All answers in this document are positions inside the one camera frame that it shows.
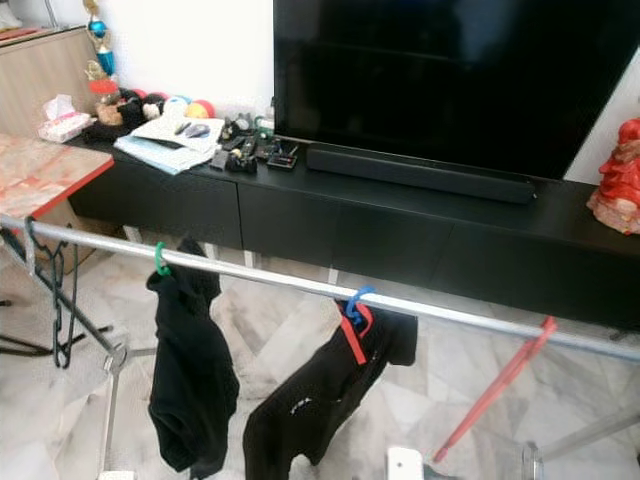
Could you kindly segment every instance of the black clothing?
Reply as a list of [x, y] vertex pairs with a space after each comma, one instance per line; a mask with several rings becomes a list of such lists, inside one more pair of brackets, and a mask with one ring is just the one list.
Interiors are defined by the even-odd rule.
[[[338, 305], [344, 312], [345, 303]], [[287, 480], [292, 459], [301, 453], [317, 465], [387, 362], [413, 364], [417, 318], [373, 308], [370, 312], [371, 328], [355, 331], [347, 323], [351, 334], [343, 316], [343, 325], [329, 342], [251, 414], [243, 440], [247, 480]], [[352, 342], [357, 338], [358, 345], [350, 344], [349, 336]], [[366, 363], [358, 364], [356, 350]]]
[[[204, 255], [185, 239], [180, 251]], [[219, 471], [227, 453], [229, 418], [239, 383], [227, 343], [209, 316], [220, 293], [218, 275], [170, 265], [171, 275], [154, 273], [147, 288], [158, 294], [158, 351], [149, 414], [162, 458], [191, 478]]]

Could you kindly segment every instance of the soundbar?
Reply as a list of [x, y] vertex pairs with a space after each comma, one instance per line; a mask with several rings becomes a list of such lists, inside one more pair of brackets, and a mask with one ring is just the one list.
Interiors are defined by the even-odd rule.
[[307, 167], [509, 203], [535, 198], [534, 184], [522, 175], [324, 143], [309, 146]]

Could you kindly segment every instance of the marble floor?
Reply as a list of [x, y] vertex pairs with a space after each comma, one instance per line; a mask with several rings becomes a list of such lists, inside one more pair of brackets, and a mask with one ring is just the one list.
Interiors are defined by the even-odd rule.
[[[155, 243], [157, 236], [144, 235]], [[164, 239], [169, 245], [173, 239]], [[222, 250], [241, 263], [242, 252]], [[263, 258], [262, 268], [325, 280], [326, 269]], [[78, 303], [98, 326], [113, 325], [114, 341], [151, 347], [155, 294], [145, 288], [147, 260], [94, 253], [80, 267]], [[341, 273], [339, 283], [372, 284], [385, 294], [514, 322], [539, 324], [542, 315]], [[211, 477], [242, 479], [242, 433], [251, 411], [309, 358], [338, 326], [332, 301], [293, 289], [222, 278], [213, 302], [241, 381], [231, 419], [224, 470]], [[0, 332], [50, 343], [50, 298], [0, 249]], [[352, 418], [338, 431], [322, 462], [304, 457], [291, 479], [383, 480], [389, 446], [415, 448], [430, 458], [464, 417], [522, 340], [421, 318], [416, 363], [389, 366]], [[561, 330], [606, 336], [607, 329], [560, 321]], [[626, 342], [640, 348], [637, 337]], [[93, 341], [74, 347], [68, 370], [51, 358], [0, 356], [0, 478], [87, 480], [97, 475], [106, 406], [104, 353]], [[153, 358], [138, 358], [121, 376], [109, 466], [134, 470], [139, 480], [186, 479], [159, 455], [146, 407]], [[621, 408], [640, 403], [640, 367], [547, 346], [436, 469], [464, 479], [521, 478], [522, 445], [543, 446]], [[639, 480], [640, 427], [600, 440], [545, 465], [545, 478]]]

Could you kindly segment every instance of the white wall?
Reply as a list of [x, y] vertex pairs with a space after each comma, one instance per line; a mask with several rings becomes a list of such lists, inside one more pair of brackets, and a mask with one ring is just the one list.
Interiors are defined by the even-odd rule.
[[[84, 24], [82, 0], [51, 0], [59, 23]], [[10, 0], [46, 23], [43, 0]], [[101, 0], [122, 85], [211, 101], [220, 115], [263, 113], [273, 95], [269, 0]], [[597, 184], [622, 122], [640, 116], [640, 49], [565, 178]]]

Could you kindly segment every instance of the television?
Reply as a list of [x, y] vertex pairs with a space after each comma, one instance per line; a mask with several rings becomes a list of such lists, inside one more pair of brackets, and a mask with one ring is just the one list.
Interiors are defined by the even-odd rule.
[[639, 25], [638, 0], [275, 0], [276, 133], [560, 179]]

